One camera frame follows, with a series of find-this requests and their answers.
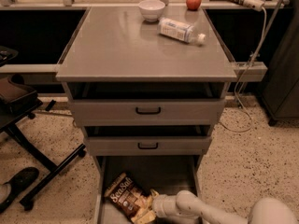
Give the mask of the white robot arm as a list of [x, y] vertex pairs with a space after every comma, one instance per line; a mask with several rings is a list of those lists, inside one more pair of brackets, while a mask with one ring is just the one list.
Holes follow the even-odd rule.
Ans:
[[244, 218], [204, 203], [187, 190], [166, 195], [152, 189], [149, 206], [135, 223], [149, 224], [157, 217], [201, 217], [209, 224], [299, 224], [293, 211], [274, 198], [261, 198]]

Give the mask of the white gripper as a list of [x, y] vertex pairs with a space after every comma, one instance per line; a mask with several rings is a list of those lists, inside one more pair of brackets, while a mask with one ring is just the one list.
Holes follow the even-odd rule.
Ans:
[[159, 195], [155, 189], [150, 190], [150, 194], [154, 197], [152, 202], [152, 210], [145, 213], [136, 224], [149, 224], [157, 217], [176, 217], [179, 209], [176, 203], [175, 195]]

